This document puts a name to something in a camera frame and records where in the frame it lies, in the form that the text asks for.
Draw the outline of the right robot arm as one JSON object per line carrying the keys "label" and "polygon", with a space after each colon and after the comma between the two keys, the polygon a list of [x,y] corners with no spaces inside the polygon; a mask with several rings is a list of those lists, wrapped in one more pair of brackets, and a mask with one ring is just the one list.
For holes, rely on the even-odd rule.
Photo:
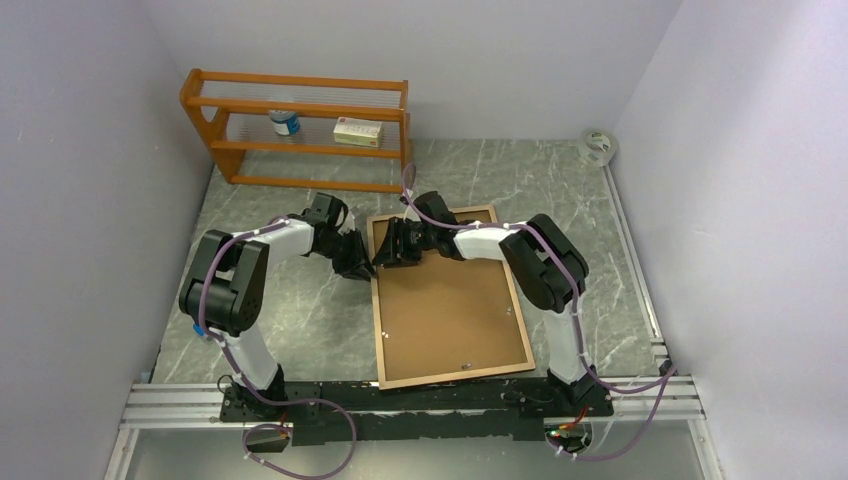
{"label": "right robot arm", "polygon": [[508,265],[524,296],[543,312],[551,405],[564,415],[577,413],[596,385],[579,321],[579,297],[589,276],[584,256],[546,214],[514,223],[460,220],[436,191],[406,196],[404,202],[406,212],[389,220],[373,264],[414,266],[425,252],[436,251],[456,261]]}

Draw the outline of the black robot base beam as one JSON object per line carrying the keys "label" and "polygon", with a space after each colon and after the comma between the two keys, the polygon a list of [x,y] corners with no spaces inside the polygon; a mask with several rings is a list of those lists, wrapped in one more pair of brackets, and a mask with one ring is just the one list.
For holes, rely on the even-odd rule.
{"label": "black robot base beam", "polygon": [[295,446],[359,441],[509,437],[538,441],[557,422],[609,417],[611,395],[596,385],[572,402],[545,377],[491,378],[381,390],[372,382],[285,382],[287,399],[267,405],[223,390],[228,424],[290,423]]}

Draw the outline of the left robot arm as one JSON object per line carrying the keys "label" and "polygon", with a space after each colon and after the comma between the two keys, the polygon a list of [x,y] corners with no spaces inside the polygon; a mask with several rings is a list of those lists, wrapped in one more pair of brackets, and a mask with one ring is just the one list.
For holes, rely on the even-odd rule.
{"label": "left robot arm", "polygon": [[233,389],[247,395],[262,420],[286,406],[285,375],[257,324],[272,267],[318,255],[342,278],[369,282],[376,272],[355,217],[341,199],[317,194],[299,214],[282,215],[244,232],[209,230],[201,238],[178,294],[179,310],[214,340],[233,371]]}

